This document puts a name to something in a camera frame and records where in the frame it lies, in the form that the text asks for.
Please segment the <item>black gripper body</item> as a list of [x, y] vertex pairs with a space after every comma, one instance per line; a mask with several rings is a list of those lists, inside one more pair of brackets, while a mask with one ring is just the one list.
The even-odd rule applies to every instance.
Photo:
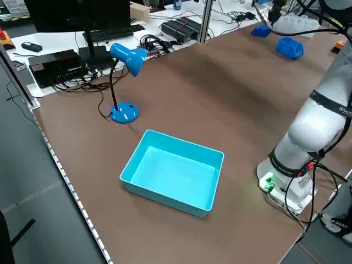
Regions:
[[273, 0], [271, 14], [281, 15], [281, 10], [286, 5], [286, 3], [287, 3], [287, 0]]

